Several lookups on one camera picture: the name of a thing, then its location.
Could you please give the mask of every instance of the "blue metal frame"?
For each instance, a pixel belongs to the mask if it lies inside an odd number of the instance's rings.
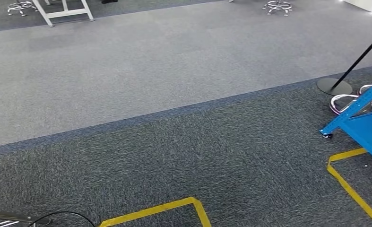
[[[368,152],[372,154],[372,112],[354,117],[354,114],[372,101],[372,88],[364,92],[342,114],[320,130],[324,135],[330,135],[336,128],[341,128]]]

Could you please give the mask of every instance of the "chrome stool legs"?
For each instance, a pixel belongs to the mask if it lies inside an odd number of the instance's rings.
[[[289,11],[292,11],[292,5],[289,2],[282,0],[269,1],[262,9],[268,8],[269,11],[267,15],[271,15],[274,10],[283,10],[285,12],[283,16],[287,17],[289,15]]]
[[[33,5],[32,2],[16,0],[16,3],[8,5],[8,15],[12,15],[12,10],[19,10],[20,15],[24,17],[26,15],[23,13],[23,10],[28,8],[33,8],[36,12],[38,12],[37,8]]]

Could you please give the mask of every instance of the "yellow tape line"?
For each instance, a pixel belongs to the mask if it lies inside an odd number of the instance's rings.
[[[363,208],[363,210],[372,218],[372,208],[358,195],[358,193],[347,183],[346,180],[331,166],[331,162],[338,161],[344,158],[353,157],[367,153],[363,148],[357,150],[351,150],[348,152],[332,155],[329,158],[327,170],[332,174],[346,190],[347,193]]]
[[[165,203],[165,204],[162,204],[162,205],[159,205],[159,206],[156,206],[156,207],[151,207],[151,208],[148,208],[148,209],[145,209],[145,210],[140,210],[140,211],[137,211],[137,212],[134,212],[134,213],[126,214],[126,215],[119,216],[119,217],[112,218],[112,219],[108,219],[108,220],[103,221],[99,225],[99,227],[109,227],[109,226],[114,226],[114,225],[117,225],[117,224],[122,224],[122,223],[127,222],[127,221],[143,218],[143,217],[146,217],[146,216],[149,216],[149,215],[157,214],[157,213],[160,213],[160,212],[163,212],[163,211],[166,211],[166,210],[171,210],[171,209],[182,207],[182,206],[189,205],[189,204],[194,205],[194,208],[197,211],[197,214],[198,214],[199,219],[202,223],[202,226],[203,227],[211,227],[211,223],[209,222],[208,216],[205,213],[205,210],[202,206],[202,203],[194,197],[187,197],[187,198],[182,199],[182,200],[177,200],[177,201]]]

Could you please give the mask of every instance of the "black pole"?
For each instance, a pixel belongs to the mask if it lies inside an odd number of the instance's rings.
[[[353,88],[351,85],[343,81],[346,76],[351,72],[351,70],[354,69],[354,67],[357,66],[358,63],[361,62],[361,60],[372,50],[372,44],[364,51],[363,54],[354,62],[352,66],[343,74],[340,79],[335,79],[335,78],[322,78],[318,80],[317,82],[317,87],[329,94],[329,95],[340,95],[340,94],[351,94],[353,91]]]
[[[351,70],[354,69],[354,67],[357,66],[358,63],[360,63],[360,61],[368,54],[369,51],[372,50],[372,44],[364,51],[363,54],[361,54],[361,56],[354,62],[354,64],[352,66],[350,66],[350,68],[343,74],[343,76],[332,86],[331,90],[333,90],[335,87],[337,87],[340,82],[342,82],[344,80],[344,78],[351,72]]]

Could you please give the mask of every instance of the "round black base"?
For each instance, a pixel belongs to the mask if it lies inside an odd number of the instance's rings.
[[[339,85],[337,85],[334,89],[331,89],[334,84],[336,84],[337,79],[335,78],[323,78],[317,82],[317,87],[329,95],[341,95],[341,94],[351,94],[353,92],[353,88],[346,82],[342,81]]]

